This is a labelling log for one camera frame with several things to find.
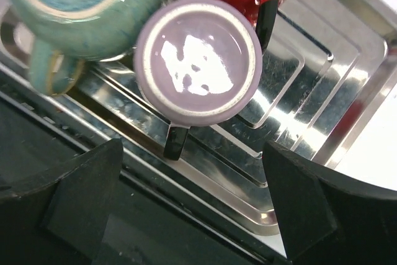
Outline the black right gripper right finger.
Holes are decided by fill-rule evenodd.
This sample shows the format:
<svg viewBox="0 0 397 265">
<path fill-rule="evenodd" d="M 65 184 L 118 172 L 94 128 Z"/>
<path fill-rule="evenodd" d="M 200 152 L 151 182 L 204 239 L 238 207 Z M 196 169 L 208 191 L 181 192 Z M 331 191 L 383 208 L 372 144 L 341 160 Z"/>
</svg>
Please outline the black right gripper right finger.
<svg viewBox="0 0 397 265">
<path fill-rule="evenodd" d="M 262 164 L 292 264 L 396 264 L 396 191 L 268 141 Z"/>
</svg>

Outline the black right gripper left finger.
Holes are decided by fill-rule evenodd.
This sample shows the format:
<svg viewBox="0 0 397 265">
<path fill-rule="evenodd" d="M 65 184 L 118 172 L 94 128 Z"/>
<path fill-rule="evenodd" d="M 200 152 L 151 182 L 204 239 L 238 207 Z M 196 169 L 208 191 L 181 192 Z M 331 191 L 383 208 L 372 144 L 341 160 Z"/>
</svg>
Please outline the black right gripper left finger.
<svg viewBox="0 0 397 265">
<path fill-rule="evenodd" d="M 1 264 L 91 264 L 123 161 L 111 139 L 63 164 L 1 185 Z"/>
</svg>

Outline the lilac mug black handle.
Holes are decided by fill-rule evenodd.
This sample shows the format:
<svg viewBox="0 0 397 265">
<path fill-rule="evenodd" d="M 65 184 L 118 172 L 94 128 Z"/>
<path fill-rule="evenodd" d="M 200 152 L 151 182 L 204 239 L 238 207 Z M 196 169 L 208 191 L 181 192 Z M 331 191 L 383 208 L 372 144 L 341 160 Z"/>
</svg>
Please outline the lilac mug black handle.
<svg viewBox="0 0 397 265">
<path fill-rule="evenodd" d="M 142 28 L 133 59 L 142 96 L 170 122 L 163 155 L 181 157 L 191 127 L 238 114 L 257 90 L 262 48 L 250 22 L 221 0 L 176 0 Z"/>
</svg>

